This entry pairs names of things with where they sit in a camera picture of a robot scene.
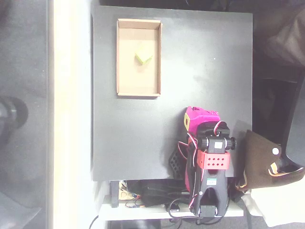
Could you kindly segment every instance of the black cable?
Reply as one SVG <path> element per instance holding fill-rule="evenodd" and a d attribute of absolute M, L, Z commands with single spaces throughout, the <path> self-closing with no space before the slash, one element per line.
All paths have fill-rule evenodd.
<path fill-rule="evenodd" d="M 130 200 L 128 200 L 128 201 L 125 203 L 125 207 L 126 207 L 126 208 L 131 208 L 131 206 L 127 206 L 128 202 L 129 202 Z"/>
<path fill-rule="evenodd" d="M 180 224 L 179 224 L 179 226 L 177 227 L 177 229 L 179 229 L 179 228 L 181 227 L 181 225 L 182 225 L 182 220 L 180 220 Z"/>
<path fill-rule="evenodd" d="M 91 222 L 91 224 L 90 224 L 90 226 L 89 226 L 89 229 L 91 229 L 92 224 L 95 222 L 95 220 L 97 220 L 98 217 L 99 217 L 99 216 L 97 215 L 97 216 L 92 220 L 92 222 Z"/>
<path fill-rule="evenodd" d="M 227 210 L 229 208 L 229 205 L 230 205 L 230 199 L 228 200 L 227 207 L 225 208 L 225 212 L 227 212 Z M 210 220 L 208 222 L 205 222 L 205 223 L 198 223 L 197 220 L 196 220 L 195 223 L 196 223 L 197 226 L 199 226 L 199 225 L 207 225 L 207 226 L 209 226 L 209 225 L 214 225 L 216 223 L 219 223 L 223 218 L 224 218 L 224 216 L 221 216 L 218 220 L 216 220 L 215 222 L 212 222 L 212 223 L 209 223 L 212 220 Z"/>
<path fill-rule="evenodd" d="M 170 185 L 162 185 L 162 184 L 152 184 L 153 187 L 149 187 L 149 186 L 143 186 L 142 189 L 144 188 L 157 188 L 157 187 L 167 187 L 167 188 L 170 188 L 170 189 L 177 189 L 177 190 L 185 190 L 185 188 L 183 187 L 174 187 L 174 186 L 170 186 Z"/>
<path fill-rule="evenodd" d="M 140 207 L 141 207 L 141 206 L 144 206 L 144 205 L 141 205 L 141 204 L 137 204 L 137 201 L 138 201 L 138 200 L 139 200 L 139 199 L 136 199 L 136 200 L 135 200 L 134 205 L 135 205 L 135 206 L 140 206 Z"/>
<path fill-rule="evenodd" d="M 177 229 L 179 229 L 182 224 L 182 219 L 178 220 L 177 222 L 173 223 L 172 225 L 163 226 L 162 229 L 172 228 L 172 227 L 176 226 L 177 224 L 179 224 L 179 226 L 177 227 Z"/>
<path fill-rule="evenodd" d="M 123 184 L 123 183 L 121 183 L 121 185 L 125 188 L 125 190 L 127 191 L 127 187 Z"/>
<path fill-rule="evenodd" d="M 173 216 L 173 215 L 171 214 L 171 207 L 172 207 L 173 203 L 176 202 L 176 201 L 178 201 L 178 200 L 183 200 L 183 199 L 182 199 L 182 198 L 177 198 L 177 199 L 173 200 L 173 201 L 169 204 L 169 206 L 168 206 L 168 214 L 169 214 L 173 219 L 204 219 L 204 218 L 206 218 L 206 217 L 198 217 L 198 216 L 181 216 L 181 217 Z M 230 205 L 230 199 L 228 200 L 227 207 L 225 208 L 225 212 L 227 212 L 227 210 L 228 210 L 228 208 L 229 208 L 229 205 Z M 217 221 L 215 221 L 215 222 L 212 222 L 212 223 L 208 223 L 208 222 L 212 221 L 213 219 L 210 220 L 210 221 L 208 221 L 208 222 L 205 222 L 205 223 L 197 223 L 197 221 L 196 221 L 196 225 L 213 225 L 213 224 L 216 224 L 216 223 L 220 222 L 220 221 L 223 219 L 223 217 L 224 217 L 224 216 L 221 216 L 219 220 L 217 220 Z"/>
<path fill-rule="evenodd" d="M 180 217 L 176 217 L 176 216 L 173 216 L 171 214 L 171 207 L 173 205 L 174 202 L 178 201 L 178 200 L 183 200 L 182 198 L 177 198 L 177 199 L 174 199 L 168 206 L 168 214 L 173 218 L 173 219 L 203 219 L 204 217 L 199 217 L 199 216 L 180 216 Z"/>
<path fill-rule="evenodd" d="M 189 195 L 189 192 L 170 192 L 168 195 L 177 194 L 177 195 Z"/>

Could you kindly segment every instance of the cardboard tray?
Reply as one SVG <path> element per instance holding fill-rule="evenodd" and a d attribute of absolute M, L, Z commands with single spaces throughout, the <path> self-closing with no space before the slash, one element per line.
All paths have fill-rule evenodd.
<path fill-rule="evenodd" d="M 156 20 L 118 19 L 116 84 L 119 96 L 161 94 L 161 31 Z M 145 47 L 152 58 L 144 65 L 135 53 Z"/>

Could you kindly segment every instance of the label sticker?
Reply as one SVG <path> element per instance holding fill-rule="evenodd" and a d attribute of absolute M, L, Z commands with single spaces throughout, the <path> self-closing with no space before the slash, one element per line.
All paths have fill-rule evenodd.
<path fill-rule="evenodd" d="M 206 185 L 216 185 L 217 179 L 216 178 L 208 178 L 206 180 Z"/>
<path fill-rule="evenodd" d="M 221 149 L 223 147 L 223 143 L 222 142 L 215 142 L 214 144 L 214 148 L 215 149 Z"/>

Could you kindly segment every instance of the yellow block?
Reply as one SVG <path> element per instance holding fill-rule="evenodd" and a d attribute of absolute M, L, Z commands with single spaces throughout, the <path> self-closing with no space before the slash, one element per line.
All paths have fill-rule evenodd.
<path fill-rule="evenodd" d="M 135 53 L 135 56 L 137 57 L 139 62 L 143 65 L 143 64 L 147 63 L 153 57 L 153 54 L 151 52 L 149 52 L 149 50 L 145 46 L 142 46 Z"/>

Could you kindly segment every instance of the black table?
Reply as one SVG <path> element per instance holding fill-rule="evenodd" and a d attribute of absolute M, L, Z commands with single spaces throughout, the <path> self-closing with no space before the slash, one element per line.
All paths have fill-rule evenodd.
<path fill-rule="evenodd" d="M 251 129 L 251 14 L 97 6 L 92 15 L 94 180 L 172 177 L 168 158 L 185 140 L 189 105 L 218 111 L 238 141 Z M 163 23 L 159 98 L 117 96 L 118 18 Z"/>

